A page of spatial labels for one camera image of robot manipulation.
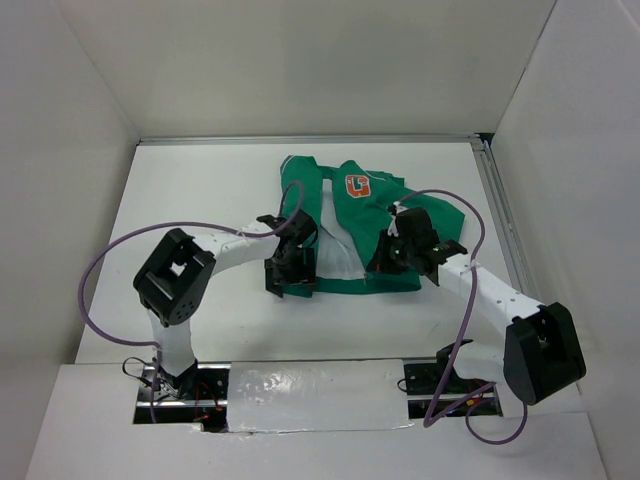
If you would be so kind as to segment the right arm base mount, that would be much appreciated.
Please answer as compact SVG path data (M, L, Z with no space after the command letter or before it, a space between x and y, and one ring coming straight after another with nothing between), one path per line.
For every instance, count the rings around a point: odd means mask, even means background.
M423 419L434 397L444 367L435 359L409 361L403 364L404 375L397 381L397 388L406 394L408 416L411 420ZM443 410L447 417L464 417L476 405L472 416L501 416L502 411L494 388L475 395L458 407L451 405L484 386L486 381L461 379L452 373L443 392L438 398L434 414Z

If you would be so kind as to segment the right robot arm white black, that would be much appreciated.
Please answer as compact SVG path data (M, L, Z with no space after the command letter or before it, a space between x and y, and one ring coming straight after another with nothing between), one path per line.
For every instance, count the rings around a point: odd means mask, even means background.
M441 388L457 392L470 379L483 380L507 386L533 406L585 377L586 362L567 307L526 296L480 266L458 242L440 240L425 209L395 203L390 214L368 270L425 277L469 301L465 324L478 313L501 338L498 347L465 337L442 348L436 369Z

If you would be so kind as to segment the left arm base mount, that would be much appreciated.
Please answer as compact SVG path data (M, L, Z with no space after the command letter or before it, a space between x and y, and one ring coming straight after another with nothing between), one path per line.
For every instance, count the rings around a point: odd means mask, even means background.
M193 424L208 433L228 431L228 364L202 363L179 379L169 379L153 362L131 356L121 371L137 383L135 424Z

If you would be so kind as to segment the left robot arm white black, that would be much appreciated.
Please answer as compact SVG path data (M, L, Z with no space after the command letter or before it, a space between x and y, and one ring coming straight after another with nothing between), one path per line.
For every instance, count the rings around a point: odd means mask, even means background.
M190 321L213 276L262 261L267 292L281 298L289 286L311 288L316 282L317 239L315 220L302 210L289 219L260 216L237 233L193 236L180 228L168 231L133 281L158 344L160 387L176 399L195 394L199 375Z

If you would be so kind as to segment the green jacket white lining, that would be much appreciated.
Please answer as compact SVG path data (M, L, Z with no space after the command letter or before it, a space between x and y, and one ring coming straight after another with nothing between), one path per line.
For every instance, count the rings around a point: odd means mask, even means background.
M399 275L368 272L379 233L392 221L388 207L412 192L405 180L384 171L361 168L347 160L338 167L321 166L312 156L287 156L280 166L285 195L282 213L289 215L298 199L318 227L314 237L316 283L286 286L284 292L303 298L315 293L372 295L415 292L421 280L415 272Z

